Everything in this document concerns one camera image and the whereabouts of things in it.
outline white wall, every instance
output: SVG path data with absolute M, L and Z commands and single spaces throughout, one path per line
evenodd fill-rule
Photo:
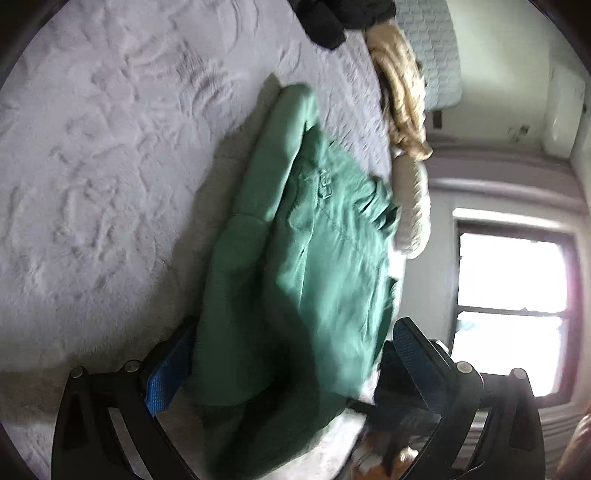
M 463 98 L 437 132 L 463 140 L 522 141 L 538 148 L 552 61 L 581 70 L 557 28 L 527 0 L 448 0 L 460 53 Z
M 399 317 L 408 316 L 428 338 L 449 340 L 457 282 L 457 238 L 452 212 L 457 207 L 514 213 L 552 220 L 560 230 L 572 233 L 581 261 L 583 291 L 591 291 L 591 219 L 560 209 L 496 199 L 475 194 L 431 190 L 431 238 L 424 252 L 406 263 Z M 591 296 L 584 298 L 584 334 L 579 376 L 571 404 L 547 409 L 545 418 L 561 412 L 582 413 L 591 394 Z

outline gray quilted pad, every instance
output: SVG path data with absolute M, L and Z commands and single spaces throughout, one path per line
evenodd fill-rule
M 404 31 L 427 82 L 427 112 L 456 106 L 462 98 L 460 56 L 446 0 L 397 0 L 395 22 Z

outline green jacket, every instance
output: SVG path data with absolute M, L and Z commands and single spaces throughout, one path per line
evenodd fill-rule
M 358 398 L 391 321 L 398 209 L 286 87 L 215 245 L 190 388 L 209 466 L 249 479 L 302 452 Z

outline blue mesh padding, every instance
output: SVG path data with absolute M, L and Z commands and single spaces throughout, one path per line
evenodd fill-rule
M 144 403 L 152 415 L 168 408 L 191 373 L 194 343 L 195 329 L 189 328 L 148 379 Z
M 413 379 L 427 408 L 442 414 L 445 407 L 445 380 L 433 361 L 402 322 L 394 324 L 394 346 Z

